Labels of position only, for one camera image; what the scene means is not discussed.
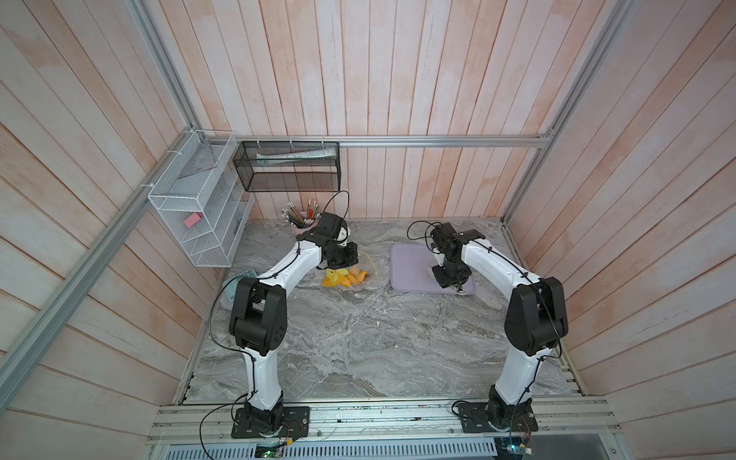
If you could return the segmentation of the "orange swirl cookie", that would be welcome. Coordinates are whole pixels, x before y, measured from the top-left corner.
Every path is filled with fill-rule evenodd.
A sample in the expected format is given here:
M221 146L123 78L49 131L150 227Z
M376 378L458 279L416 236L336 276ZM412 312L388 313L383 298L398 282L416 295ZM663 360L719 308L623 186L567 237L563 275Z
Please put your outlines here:
M326 288L334 288L338 286L351 287L353 281L351 273L348 269L327 269L322 286Z

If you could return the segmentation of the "orange round cookie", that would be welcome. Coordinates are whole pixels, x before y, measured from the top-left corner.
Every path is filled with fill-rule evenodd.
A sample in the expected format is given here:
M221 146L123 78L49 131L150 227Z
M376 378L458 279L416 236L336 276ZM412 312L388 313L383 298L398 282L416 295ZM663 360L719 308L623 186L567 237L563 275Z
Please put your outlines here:
M352 285L360 285L369 278L369 275L365 270L361 270L354 266L348 270L348 279Z

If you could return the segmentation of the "clear resealable plastic bag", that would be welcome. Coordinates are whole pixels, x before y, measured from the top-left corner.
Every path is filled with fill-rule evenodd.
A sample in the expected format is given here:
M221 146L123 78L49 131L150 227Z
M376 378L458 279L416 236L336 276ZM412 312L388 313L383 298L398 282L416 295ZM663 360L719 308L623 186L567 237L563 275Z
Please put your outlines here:
M327 269L322 281L324 288L365 288L379 277L378 267L371 255L358 251L358 264L352 268Z

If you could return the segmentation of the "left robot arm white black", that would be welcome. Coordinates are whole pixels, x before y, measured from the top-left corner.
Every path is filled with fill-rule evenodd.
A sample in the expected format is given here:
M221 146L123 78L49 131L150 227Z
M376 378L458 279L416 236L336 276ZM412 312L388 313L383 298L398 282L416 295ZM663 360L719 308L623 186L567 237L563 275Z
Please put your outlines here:
M280 429L284 396L278 379L277 350L288 329L288 297L313 269L352 268L358 246L349 241L345 218L322 215L312 229L296 236L296 243L278 263L255 277L237 283L228 330L249 365L250 395L238 412L238 423L262 433Z

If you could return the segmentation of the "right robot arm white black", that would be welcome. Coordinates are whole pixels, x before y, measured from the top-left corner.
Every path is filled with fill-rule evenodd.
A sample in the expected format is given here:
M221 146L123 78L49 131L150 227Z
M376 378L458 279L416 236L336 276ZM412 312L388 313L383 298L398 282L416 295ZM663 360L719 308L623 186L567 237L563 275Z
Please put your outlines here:
M429 250L437 260L431 271L441 288L462 291L477 272L509 302L504 332L511 348L490 389L485 417L492 429L511 430L530 412L531 387L542 363L560 356L556 350L568 333L564 287L554 277L542 278L514 263L476 230L458 232L448 222L429 228Z

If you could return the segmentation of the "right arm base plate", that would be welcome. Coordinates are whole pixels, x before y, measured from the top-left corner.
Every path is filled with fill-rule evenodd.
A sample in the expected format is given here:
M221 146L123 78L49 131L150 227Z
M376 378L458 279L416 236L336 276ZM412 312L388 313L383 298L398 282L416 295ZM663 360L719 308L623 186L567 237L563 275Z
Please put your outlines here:
M464 433L536 432L539 425L532 410L532 401L506 406L503 401L456 401L450 411L460 419Z

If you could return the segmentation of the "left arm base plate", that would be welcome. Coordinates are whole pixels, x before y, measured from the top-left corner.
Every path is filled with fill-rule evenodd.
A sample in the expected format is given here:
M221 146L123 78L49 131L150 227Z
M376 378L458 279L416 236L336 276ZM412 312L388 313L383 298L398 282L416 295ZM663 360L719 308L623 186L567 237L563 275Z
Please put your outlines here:
M298 440L309 434L309 406L275 406L260 410L247 404L236 411L232 427L233 439L266 439L280 437Z

